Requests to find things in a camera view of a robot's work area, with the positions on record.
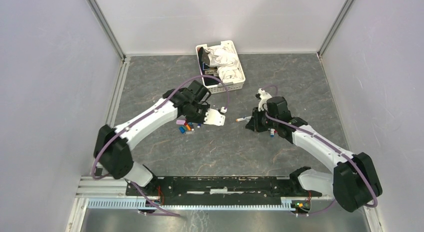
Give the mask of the orange capped white marker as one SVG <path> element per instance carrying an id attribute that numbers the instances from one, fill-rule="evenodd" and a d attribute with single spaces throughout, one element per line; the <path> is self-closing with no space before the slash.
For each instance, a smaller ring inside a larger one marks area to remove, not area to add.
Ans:
<path id="1" fill-rule="evenodd" d="M 242 122 L 242 121 L 250 121 L 251 120 L 251 116 L 247 116 L 247 117 L 242 117 L 242 118 L 237 118 L 236 122 Z"/>

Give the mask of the pink pen cap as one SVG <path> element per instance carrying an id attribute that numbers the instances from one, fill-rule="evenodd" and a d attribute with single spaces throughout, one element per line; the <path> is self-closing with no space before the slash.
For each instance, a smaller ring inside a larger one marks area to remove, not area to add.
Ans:
<path id="1" fill-rule="evenodd" d="M 185 120 L 177 120 L 176 124 L 177 125 L 185 125 L 186 121 Z"/>

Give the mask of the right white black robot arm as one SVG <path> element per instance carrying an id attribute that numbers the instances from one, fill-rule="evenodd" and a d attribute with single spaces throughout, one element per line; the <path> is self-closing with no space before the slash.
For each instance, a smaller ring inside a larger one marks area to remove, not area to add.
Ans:
<path id="1" fill-rule="evenodd" d="M 369 155 L 343 149 L 316 132 L 305 120 L 293 117 L 284 97 L 272 96 L 262 89 L 255 97 L 258 105 L 253 108 L 246 129 L 258 133 L 274 131 L 329 170 L 324 173 L 302 167 L 293 172 L 288 183 L 293 195 L 301 196 L 307 191 L 329 195 L 348 212 L 363 206 L 377 207 L 383 189 Z"/>

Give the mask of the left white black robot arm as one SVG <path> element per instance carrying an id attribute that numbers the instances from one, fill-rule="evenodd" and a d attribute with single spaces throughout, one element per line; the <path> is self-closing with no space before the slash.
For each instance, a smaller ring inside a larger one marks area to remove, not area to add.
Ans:
<path id="1" fill-rule="evenodd" d="M 211 92 L 201 82 L 192 81 L 188 87 L 166 91 L 153 106 L 131 120 L 114 128 L 102 126 L 93 152 L 95 162 L 102 165 L 108 176 L 134 181 L 144 195 L 154 194 L 154 175 L 133 160 L 132 150 L 152 132 L 180 116 L 203 123 L 210 108 L 210 96 Z"/>

